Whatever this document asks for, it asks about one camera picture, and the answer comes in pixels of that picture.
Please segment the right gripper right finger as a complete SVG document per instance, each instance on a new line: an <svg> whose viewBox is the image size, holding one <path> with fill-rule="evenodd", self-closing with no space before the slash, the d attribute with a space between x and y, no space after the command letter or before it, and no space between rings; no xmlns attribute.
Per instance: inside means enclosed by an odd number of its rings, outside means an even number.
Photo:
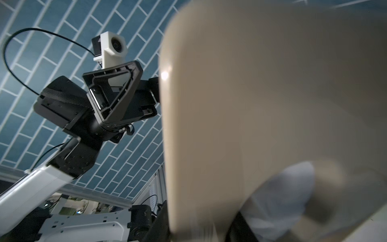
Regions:
<svg viewBox="0 0 387 242"><path fill-rule="evenodd" d="M226 242L258 242L255 234L240 212L235 216L225 238Z"/></svg>

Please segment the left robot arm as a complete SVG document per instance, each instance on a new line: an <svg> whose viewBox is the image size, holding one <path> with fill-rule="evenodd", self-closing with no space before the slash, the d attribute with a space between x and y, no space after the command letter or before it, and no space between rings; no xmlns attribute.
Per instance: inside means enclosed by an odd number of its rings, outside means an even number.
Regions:
<svg viewBox="0 0 387 242"><path fill-rule="evenodd" d="M1 194L1 234L14 229L53 193L95 164L106 141L132 135L157 115L158 81L142 80L138 61L83 74L82 89L60 76L38 95L34 111L70 135L56 153Z"/></svg>

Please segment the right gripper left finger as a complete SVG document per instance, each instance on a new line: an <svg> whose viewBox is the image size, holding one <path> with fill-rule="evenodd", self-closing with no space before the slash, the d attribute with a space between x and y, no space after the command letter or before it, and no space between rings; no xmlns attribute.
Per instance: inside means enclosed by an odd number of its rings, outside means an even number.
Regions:
<svg viewBox="0 0 387 242"><path fill-rule="evenodd" d="M164 202L143 242L169 242L168 205Z"/></svg>

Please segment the beige tissue box base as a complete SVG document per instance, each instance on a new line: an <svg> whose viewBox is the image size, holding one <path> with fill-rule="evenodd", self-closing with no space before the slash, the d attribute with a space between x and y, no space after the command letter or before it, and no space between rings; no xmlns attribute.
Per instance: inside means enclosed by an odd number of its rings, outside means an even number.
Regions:
<svg viewBox="0 0 387 242"><path fill-rule="evenodd" d="M387 4L191 1L159 56L170 239L225 242L266 181L311 162L274 242L387 239Z"/></svg>

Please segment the purple tissue paper pack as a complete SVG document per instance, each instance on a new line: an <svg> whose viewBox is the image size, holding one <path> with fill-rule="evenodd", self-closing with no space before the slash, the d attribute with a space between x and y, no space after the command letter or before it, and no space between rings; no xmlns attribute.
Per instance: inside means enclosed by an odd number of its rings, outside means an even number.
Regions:
<svg viewBox="0 0 387 242"><path fill-rule="evenodd" d="M274 242L299 220L311 198L315 171L311 162L284 169L259 187L240 212L260 242Z"/></svg>

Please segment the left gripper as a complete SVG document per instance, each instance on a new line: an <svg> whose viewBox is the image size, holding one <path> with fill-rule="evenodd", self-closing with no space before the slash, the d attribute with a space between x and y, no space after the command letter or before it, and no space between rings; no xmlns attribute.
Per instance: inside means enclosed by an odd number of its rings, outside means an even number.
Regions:
<svg viewBox="0 0 387 242"><path fill-rule="evenodd" d="M158 114L159 77L141 80L142 74L136 60L84 73L87 94L60 76L42 90L33 109L80 141L119 142L134 135L135 122Z"/></svg>

